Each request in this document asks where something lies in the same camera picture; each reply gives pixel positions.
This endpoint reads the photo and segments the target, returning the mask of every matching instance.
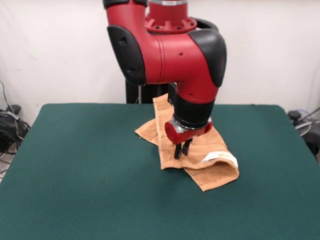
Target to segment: white label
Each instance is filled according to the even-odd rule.
[[[230,152],[227,151],[212,151],[210,152],[202,161],[201,163],[206,163],[214,159],[226,159],[231,162],[238,168],[238,161]]]

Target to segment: green tablecloth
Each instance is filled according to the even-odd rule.
[[[277,106],[217,105],[240,177],[202,192],[134,130],[151,105],[51,104],[0,184],[1,240],[320,238],[320,168]]]

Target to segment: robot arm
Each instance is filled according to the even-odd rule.
[[[147,0],[104,0],[103,3],[109,22],[109,38],[125,78],[141,86],[177,84],[174,115],[165,125],[168,138],[181,149],[182,143],[188,145],[193,137],[207,133],[212,126],[210,116],[226,68],[227,50],[223,37],[215,29],[183,32],[179,26],[173,34],[159,34],[161,30],[164,33],[166,29],[172,30],[174,21],[150,17],[145,21]],[[170,9],[171,15],[166,13],[166,18],[174,20],[175,11]],[[157,21],[164,22],[163,26],[156,25]],[[146,22],[148,30],[155,26],[153,32],[156,34],[146,30]],[[184,20],[182,25],[185,29],[189,26],[189,31],[190,26],[196,28],[194,22],[194,19]]]

